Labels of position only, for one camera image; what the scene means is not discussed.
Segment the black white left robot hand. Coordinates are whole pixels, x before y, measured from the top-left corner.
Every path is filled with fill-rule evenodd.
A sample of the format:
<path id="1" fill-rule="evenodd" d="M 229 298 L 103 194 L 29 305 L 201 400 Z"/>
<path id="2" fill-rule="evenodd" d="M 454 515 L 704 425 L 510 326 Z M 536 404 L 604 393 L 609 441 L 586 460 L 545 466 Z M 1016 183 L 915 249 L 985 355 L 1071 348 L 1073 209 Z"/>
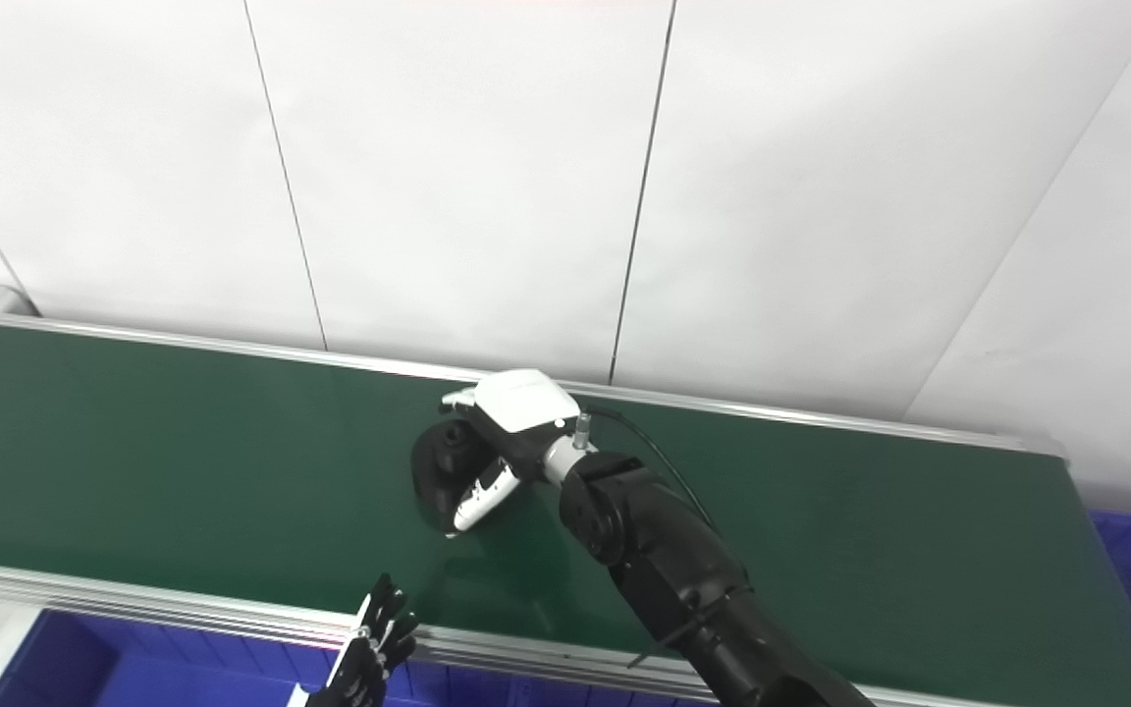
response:
<path id="1" fill-rule="evenodd" d="M 404 590 L 390 574 L 380 574 L 360 603 L 326 684 L 316 692 L 296 686 L 291 706 L 382 706 L 389 680 L 414 649 L 418 617 L 405 607 Z"/>

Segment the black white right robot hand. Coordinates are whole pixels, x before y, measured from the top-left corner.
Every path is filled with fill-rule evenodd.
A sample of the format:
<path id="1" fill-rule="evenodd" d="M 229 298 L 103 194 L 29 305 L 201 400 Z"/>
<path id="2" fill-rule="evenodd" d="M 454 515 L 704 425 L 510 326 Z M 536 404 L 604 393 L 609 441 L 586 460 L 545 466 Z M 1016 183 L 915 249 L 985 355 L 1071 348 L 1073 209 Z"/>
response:
<path id="1" fill-rule="evenodd" d="M 579 403 L 537 368 L 486 376 L 446 394 L 441 408 L 458 417 L 444 425 L 443 451 L 435 454 L 444 477 L 461 483 L 443 514 L 449 538 L 474 528 L 524 484 L 566 486 L 593 451 L 577 439 Z"/>

